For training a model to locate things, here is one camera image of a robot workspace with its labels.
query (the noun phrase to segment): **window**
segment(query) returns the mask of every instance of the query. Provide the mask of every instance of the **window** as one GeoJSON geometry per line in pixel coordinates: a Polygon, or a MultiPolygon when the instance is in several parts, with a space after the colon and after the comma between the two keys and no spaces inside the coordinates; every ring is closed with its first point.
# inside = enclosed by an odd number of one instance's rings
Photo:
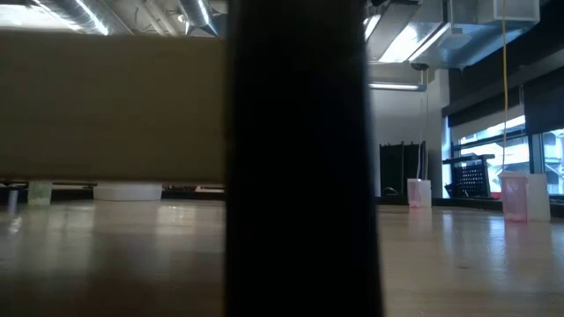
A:
{"type": "MultiPolygon", "coordinates": [[[[506,171],[528,173],[531,169],[529,165],[529,142],[524,134],[524,127],[524,115],[509,120],[507,123],[506,171]]],[[[490,158],[487,161],[490,191],[493,193],[501,192],[499,176],[503,165],[503,123],[463,137],[458,140],[458,143],[459,146],[457,148],[460,150],[460,156],[495,155],[495,158],[490,158]]]]}
{"type": "Polygon", "coordinates": [[[564,129],[543,133],[548,194],[564,195],[564,129]]]}

